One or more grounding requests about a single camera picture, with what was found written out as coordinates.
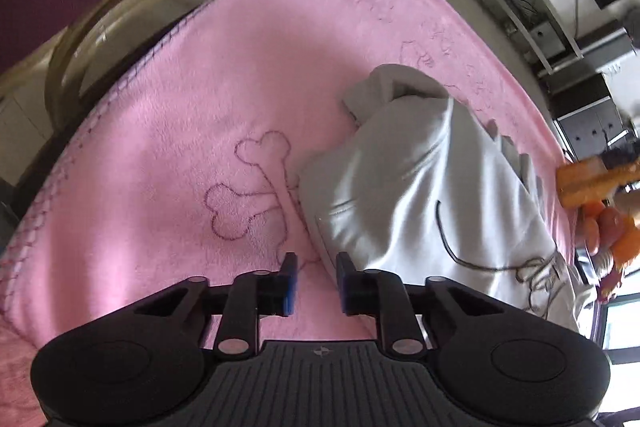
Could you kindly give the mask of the white graphic t-shirt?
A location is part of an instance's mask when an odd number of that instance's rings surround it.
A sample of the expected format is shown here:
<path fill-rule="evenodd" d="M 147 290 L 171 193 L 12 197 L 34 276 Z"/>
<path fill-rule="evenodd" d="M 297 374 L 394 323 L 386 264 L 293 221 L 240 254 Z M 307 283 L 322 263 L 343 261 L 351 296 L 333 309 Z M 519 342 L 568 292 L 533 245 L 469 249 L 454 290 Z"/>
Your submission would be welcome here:
<path fill-rule="evenodd" d="M 360 270 L 447 277 L 577 329 L 590 289 L 552 228 L 552 172 L 420 70 L 378 66 L 344 104 L 356 133 L 299 184 L 329 272 L 346 253 Z"/>

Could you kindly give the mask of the pink dalmatian blanket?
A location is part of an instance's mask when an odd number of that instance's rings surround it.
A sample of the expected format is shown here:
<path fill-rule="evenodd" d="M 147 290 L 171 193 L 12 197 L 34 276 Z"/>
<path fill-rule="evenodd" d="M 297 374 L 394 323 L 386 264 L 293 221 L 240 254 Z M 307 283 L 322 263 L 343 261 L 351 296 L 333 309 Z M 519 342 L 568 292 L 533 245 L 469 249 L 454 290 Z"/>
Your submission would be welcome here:
<path fill-rule="evenodd" d="M 495 121 L 555 197 L 564 156 L 539 109 L 445 0 L 210 0 L 118 80 L 70 139 L 1 259 L 1 421 L 39 426 L 36 350 L 191 275 L 217 284 L 302 265 L 292 320 L 269 337 L 357 338 L 299 207 L 298 176 L 356 130 L 343 105 L 376 66 L 438 80 Z"/>

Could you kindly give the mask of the small tangerine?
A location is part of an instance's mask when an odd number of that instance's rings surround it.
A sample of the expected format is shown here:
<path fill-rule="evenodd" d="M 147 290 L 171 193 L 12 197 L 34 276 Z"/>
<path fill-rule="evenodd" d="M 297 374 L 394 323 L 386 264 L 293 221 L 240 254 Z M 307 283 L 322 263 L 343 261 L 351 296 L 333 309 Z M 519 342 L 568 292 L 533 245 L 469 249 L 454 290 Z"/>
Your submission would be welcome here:
<path fill-rule="evenodd" d="M 584 234 L 585 247 L 591 257 L 608 248 L 608 236 L 600 227 L 599 217 L 605 210 L 605 205 L 600 200 L 588 202 L 582 207 L 582 234 Z"/>

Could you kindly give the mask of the large bumpy orange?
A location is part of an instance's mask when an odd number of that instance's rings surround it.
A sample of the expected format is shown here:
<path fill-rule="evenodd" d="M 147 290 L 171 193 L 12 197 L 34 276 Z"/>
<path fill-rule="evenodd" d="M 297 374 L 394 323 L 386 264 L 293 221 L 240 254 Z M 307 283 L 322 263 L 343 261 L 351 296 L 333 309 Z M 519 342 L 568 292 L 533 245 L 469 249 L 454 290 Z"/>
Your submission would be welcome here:
<path fill-rule="evenodd" d="M 625 269 L 639 254 L 639 228 L 634 218 L 614 207 L 605 207 L 597 217 L 600 251 L 608 251 L 618 269 Z"/>

